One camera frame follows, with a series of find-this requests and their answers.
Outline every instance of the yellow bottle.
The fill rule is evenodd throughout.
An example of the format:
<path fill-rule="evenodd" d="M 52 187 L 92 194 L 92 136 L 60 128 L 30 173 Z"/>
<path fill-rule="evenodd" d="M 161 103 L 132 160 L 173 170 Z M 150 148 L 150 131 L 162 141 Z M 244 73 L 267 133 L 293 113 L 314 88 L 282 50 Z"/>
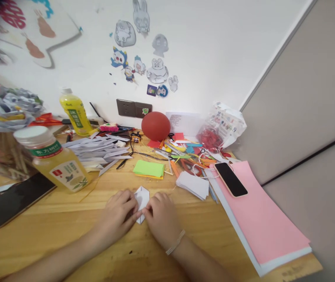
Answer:
<path fill-rule="evenodd" d="M 60 88 L 62 95 L 60 96 L 60 104 L 65 113 L 69 116 L 73 128 L 77 135 L 89 136 L 92 126 L 86 117 L 85 108 L 79 97 L 73 95 L 72 90 L 68 87 Z"/>
<path fill-rule="evenodd" d="M 47 127 L 26 127 L 13 136 L 31 152 L 34 167 L 56 186 L 77 192 L 89 184 L 89 175 L 77 156 L 62 147 Z"/>

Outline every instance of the wall socket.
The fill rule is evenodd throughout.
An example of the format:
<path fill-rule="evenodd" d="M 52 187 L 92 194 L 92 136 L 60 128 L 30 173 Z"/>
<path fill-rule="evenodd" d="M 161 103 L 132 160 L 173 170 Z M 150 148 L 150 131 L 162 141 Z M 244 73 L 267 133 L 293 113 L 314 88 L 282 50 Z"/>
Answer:
<path fill-rule="evenodd" d="M 152 111 L 151 104 L 116 99 L 118 113 L 120 116 L 130 116 L 135 118 L 144 118 L 147 113 Z"/>

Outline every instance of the clear plastic bag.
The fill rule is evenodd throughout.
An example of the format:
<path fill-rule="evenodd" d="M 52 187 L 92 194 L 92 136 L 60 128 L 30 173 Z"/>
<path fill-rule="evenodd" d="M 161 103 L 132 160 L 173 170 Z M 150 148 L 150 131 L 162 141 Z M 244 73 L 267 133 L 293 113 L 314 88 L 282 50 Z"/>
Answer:
<path fill-rule="evenodd" d="M 221 102 L 214 102 L 197 139 L 204 148 L 218 153 L 233 144 L 246 130 L 247 125 L 240 111 L 233 110 Z"/>

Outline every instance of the red balloon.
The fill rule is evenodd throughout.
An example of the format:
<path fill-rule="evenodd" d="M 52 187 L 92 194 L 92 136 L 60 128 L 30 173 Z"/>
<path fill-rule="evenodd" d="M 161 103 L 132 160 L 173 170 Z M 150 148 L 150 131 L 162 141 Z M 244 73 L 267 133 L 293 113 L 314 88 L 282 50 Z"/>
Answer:
<path fill-rule="evenodd" d="M 160 112 L 150 112 L 143 118 L 141 129 L 150 140 L 162 141 L 170 133 L 170 121 Z"/>

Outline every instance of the green label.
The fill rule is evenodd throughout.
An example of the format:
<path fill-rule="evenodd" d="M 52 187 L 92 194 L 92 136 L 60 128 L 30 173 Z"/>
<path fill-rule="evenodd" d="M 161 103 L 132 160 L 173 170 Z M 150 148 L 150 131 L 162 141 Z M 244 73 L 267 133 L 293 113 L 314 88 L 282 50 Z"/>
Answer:
<path fill-rule="evenodd" d="M 78 116 L 77 111 L 76 111 L 76 110 L 73 110 L 73 109 L 70 109 L 70 110 L 68 110 L 68 112 L 69 112 L 69 115 L 71 116 L 71 118 L 74 120 L 74 123 L 76 124 L 76 126 L 77 126 L 78 128 L 83 128 L 82 123 L 81 123 L 81 121 L 80 121 L 80 118 L 79 118 L 79 116 Z"/>
<path fill-rule="evenodd" d="M 29 150 L 31 154 L 39 159 L 46 159 L 49 157 L 53 157 L 59 154 L 63 150 L 62 146 L 58 141 L 55 141 L 54 144 L 40 149 Z"/>

